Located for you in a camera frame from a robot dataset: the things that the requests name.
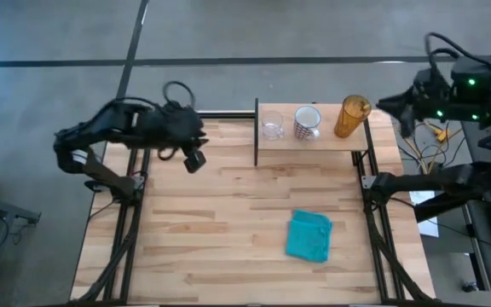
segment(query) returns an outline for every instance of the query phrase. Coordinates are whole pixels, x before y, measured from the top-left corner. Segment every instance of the wooden table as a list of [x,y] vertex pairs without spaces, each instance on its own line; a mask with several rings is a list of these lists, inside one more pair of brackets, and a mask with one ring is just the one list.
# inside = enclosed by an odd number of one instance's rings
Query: wooden table
[[[389,116],[369,117],[380,171],[402,174]],[[208,162],[187,174],[182,156],[152,153],[129,304],[378,303],[360,185],[349,152],[260,152],[253,161],[253,121],[205,120]],[[124,174],[129,151],[109,144],[105,164]],[[407,194],[396,194],[407,199]],[[98,194],[96,211],[110,202]],[[287,223],[304,208],[333,220],[329,260],[285,254]],[[388,204],[397,256],[434,296],[413,210]],[[113,206],[90,221],[72,288],[82,295],[107,264],[118,215]],[[388,285],[389,266],[384,271]],[[119,287],[117,274],[116,287]]]

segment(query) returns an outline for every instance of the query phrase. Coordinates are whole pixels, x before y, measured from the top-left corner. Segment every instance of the cup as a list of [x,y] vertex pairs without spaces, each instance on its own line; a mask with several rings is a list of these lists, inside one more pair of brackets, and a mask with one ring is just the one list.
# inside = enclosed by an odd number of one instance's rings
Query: cup
[[293,133],[299,140],[312,140],[320,136],[317,126],[321,123],[321,114],[315,107],[300,107],[295,112]]
[[348,137],[367,118],[371,109],[371,103],[363,96],[346,97],[334,126],[334,134],[338,137]]
[[269,140],[276,140],[283,136],[283,116],[276,111],[267,111],[261,118],[263,135]]

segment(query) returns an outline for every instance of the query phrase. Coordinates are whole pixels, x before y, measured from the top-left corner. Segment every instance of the wooden tabletop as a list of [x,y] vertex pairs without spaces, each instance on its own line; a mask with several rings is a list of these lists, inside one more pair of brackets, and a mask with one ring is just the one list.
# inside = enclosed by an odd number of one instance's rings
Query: wooden tabletop
[[[390,118],[370,116],[381,171],[402,173]],[[130,304],[379,303],[361,191],[349,152],[262,151],[252,166],[253,122],[205,120],[206,165],[186,172],[182,156],[153,153],[130,283]],[[108,144],[105,163],[124,174],[129,151]],[[396,197],[406,199],[405,194]],[[95,197],[93,211],[109,201]],[[333,221],[329,260],[309,263],[285,254],[294,209]],[[398,258],[433,296],[413,210],[388,205]],[[77,298],[111,253],[118,206],[90,221],[72,289]],[[390,270],[384,266],[390,282]],[[116,289],[120,287],[122,264]]]
[[[320,136],[315,140],[298,140],[293,135],[295,112],[298,108],[311,106],[321,113],[321,123],[317,127]],[[357,127],[346,138],[335,136],[333,129],[340,114],[341,104],[316,103],[259,103],[259,150],[367,150],[367,138],[363,125]],[[263,137],[263,114],[267,111],[276,111],[283,117],[284,136],[278,140],[269,140]]]

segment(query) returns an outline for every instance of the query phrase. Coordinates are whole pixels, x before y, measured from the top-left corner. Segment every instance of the glass cup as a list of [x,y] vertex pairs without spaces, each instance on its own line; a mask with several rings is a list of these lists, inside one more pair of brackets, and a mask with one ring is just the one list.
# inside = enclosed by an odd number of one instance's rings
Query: glass cup
[[283,137],[283,116],[276,111],[267,111],[261,118],[263,135],[269,140],[277,140]]
[[363,96],[346,97],[334,126],[334,134],[338,137],[348,137],[367,118],[371,109],[371,103]]

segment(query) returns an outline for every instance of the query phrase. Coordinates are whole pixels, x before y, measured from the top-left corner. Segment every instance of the floor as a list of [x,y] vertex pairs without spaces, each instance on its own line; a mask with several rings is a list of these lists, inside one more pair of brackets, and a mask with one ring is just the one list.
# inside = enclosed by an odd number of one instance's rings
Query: floor
[[[474,54],[491,54],[491,1],[485,0],[152,0],[145,12],[142,3],[147,0],[0,0],[0,199],[43,213],[20,244],[4,246],[0,306],[69,297],[92,194],[85,177],[58,169],[53,134],[118,93],[162,101],[161,84],[179,79],[205,110],[251,109],[255,97],[340,102],[361,94],[376,101],[405,90],[426,67],[426,32],[441,32]],[[315,65],[276,65],[266,59],[274,56],[294,63],[324,58]],[[183,57],[189,60],[159,60]],[[211,61],[201,60],[217,57],[266,61],[207,66]],[[175,95],[184,101],[182,93]],[[432,136],[418,141],[429,145]],[[454,163],[468,159],[463,146]],[[452,213],[455,218],[441,223],[456,223],[459,212]],[[441,236],[425,239],[437,296],[480,304],[485,293],[459,291],[470,272],[462,251],[453,249],[466,242]],[[448,278],[449,268],[455,273]]]

